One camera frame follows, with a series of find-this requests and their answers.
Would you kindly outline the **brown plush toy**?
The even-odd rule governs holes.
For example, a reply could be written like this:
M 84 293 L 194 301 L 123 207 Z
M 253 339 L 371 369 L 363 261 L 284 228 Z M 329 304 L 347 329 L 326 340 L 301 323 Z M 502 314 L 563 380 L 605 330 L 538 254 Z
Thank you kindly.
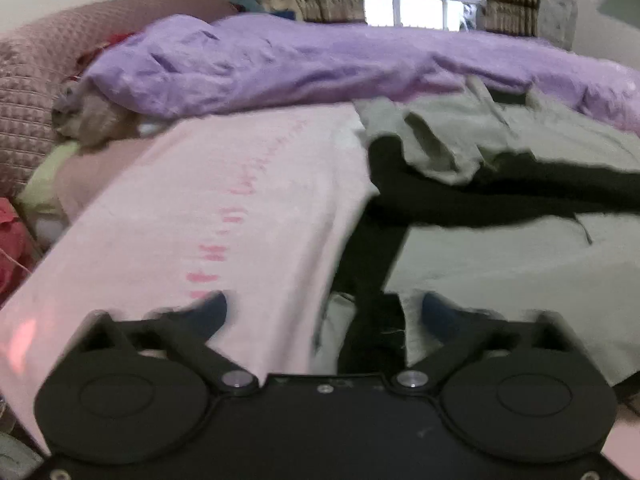
M 83 150 L 95 150 L 112 141 L 137 139 L 141 116 L 108 100 L 93 84 L 66 80 L 54 100 L 53 130 L 77 141 Z

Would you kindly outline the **red cloth beside bed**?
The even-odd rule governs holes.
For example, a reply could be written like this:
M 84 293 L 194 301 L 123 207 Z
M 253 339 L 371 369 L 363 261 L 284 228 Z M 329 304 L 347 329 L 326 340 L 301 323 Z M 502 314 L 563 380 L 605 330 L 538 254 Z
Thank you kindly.
M 4 304 L 32 272 L 36 251 L 24 222 L 5 197 L 0 222 L 0 300 Z

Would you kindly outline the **maroon quilted headboard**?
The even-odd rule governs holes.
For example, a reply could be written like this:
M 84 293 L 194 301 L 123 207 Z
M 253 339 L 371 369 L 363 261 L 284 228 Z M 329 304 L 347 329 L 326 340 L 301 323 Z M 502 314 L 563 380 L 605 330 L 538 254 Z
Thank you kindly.
M 104 0 L 38 18 L 1 35 L 1 195 L 22 192 L 56 143 L 51 108 L 80 56 L 116 34 L 174 14 L 213 22 L 229 0 Z

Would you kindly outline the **green pillow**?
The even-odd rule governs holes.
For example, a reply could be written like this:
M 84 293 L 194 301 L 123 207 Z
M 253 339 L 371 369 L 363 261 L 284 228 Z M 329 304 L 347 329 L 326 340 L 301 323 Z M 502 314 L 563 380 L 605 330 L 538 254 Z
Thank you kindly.
M 34 171 L 23 191 L 17 196 L 17 203 L 28 216 L 52 214 L 61 211 L 60 201 L 54 192 L 54 180 L 62 166 L 79 151 L 76 141 L 67 141 L 58 146 Z

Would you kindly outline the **pink cartoon bed sheet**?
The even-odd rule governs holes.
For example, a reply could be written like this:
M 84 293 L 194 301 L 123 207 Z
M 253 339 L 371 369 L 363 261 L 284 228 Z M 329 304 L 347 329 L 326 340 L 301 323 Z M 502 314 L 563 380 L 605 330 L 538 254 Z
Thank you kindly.
M 220 290 L 210 345 L 307 373 L 324 298 L 372 193 L 350 104 L 179 122 L 75 220 L 1 310 L 1 393 L 42 441 L 36 393 L 93 311 L 127 320 Z

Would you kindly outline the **purple duvet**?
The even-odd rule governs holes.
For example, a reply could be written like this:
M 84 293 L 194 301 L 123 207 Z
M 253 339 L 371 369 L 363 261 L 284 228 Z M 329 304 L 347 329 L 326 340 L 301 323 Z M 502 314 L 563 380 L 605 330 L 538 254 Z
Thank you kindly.
M 519 94 L 537 89 L 599 122 L 639 129 L 639 74 L 537 39 L 243 13 L 209 23 L 157 21 L 85 71 L 108 100 L 178 119 L 302 104 L 460 90 L 469 76 Z

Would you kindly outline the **grey and black jacket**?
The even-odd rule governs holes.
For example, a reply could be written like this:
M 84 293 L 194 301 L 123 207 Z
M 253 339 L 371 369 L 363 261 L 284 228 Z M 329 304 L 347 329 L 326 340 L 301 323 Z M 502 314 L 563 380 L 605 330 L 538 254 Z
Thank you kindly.
M 398 372 L 438 347 L 428 292 L 557 313 L 622 399 L 639 392 L 639 138 L 537 89 L 355 105 L 374 194 L 337 266 L 311 368 Z

